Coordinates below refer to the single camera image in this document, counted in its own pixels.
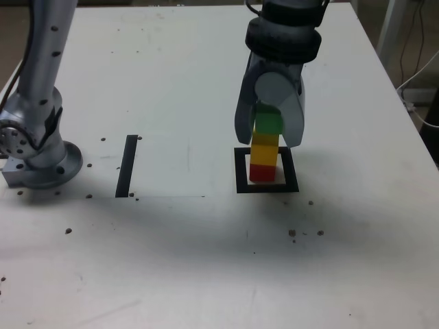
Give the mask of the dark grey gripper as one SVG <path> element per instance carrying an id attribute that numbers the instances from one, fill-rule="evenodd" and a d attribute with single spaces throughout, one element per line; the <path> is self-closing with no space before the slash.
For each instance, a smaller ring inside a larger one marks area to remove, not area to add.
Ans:
<path id="1" fill-rule="evenodd" d="M 257 105 L 258 113 L 280 115 L 281 133 L 289 148 L 301 144 L 305 130 L 302 69 L 303 64 L 270 62 L 250 53 L 235 111 L 235 133 L 240 143 L 250 143 Z"/>

